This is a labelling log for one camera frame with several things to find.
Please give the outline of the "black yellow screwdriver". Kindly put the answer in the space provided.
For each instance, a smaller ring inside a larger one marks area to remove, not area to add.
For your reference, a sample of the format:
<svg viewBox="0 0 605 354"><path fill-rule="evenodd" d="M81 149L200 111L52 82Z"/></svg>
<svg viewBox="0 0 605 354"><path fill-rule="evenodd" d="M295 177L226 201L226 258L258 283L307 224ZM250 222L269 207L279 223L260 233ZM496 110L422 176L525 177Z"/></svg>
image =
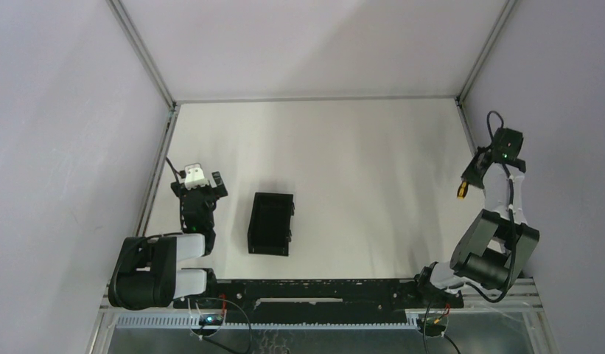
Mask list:
<svg viewBox="0 0 605 354"><path fill-rule="evenodd" d="M462 181L461 184L458 187L458 190L457 190L457 193L456 193L456 198L458 198L458 199L465 199L468 191L469 191L469 182L468 181Z"/></svg>

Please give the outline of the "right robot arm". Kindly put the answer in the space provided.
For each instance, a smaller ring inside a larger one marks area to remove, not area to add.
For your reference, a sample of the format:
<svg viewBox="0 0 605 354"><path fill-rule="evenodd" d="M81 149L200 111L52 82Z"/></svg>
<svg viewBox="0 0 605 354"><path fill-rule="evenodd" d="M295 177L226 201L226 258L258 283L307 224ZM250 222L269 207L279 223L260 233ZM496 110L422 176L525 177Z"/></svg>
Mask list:
<svg viewBox="0 0 605 354"><path fill-rule="evenodd" d="M501 302L520 276L540 238L522 207L526 163L519 157L524 136L506 127L487 129L490 142L478 147L461 175L456 196L482 190L484 207L458 241L449 261L434 262L416 276L416 299L426 307L448 302L471 288L489 303Z"/></svg>

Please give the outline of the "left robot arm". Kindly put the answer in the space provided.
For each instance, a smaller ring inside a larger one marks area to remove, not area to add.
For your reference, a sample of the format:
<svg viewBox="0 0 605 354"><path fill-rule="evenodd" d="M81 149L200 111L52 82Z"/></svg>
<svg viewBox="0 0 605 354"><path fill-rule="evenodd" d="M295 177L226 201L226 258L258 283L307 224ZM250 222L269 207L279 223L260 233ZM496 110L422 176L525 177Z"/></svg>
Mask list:
<svg viewBox="0 0 605 354"><path fill-rule="evenodd" d="M222 177L214 172L207 179L200 168L189 167L171 188L179 199L181 230L125 238L108 288L108 300L116 308L166 308L187 296L209 308L220 298L220 288L209 281L207 268L180 269L178 264L213 251L214 211L228 194Z"/></svg>

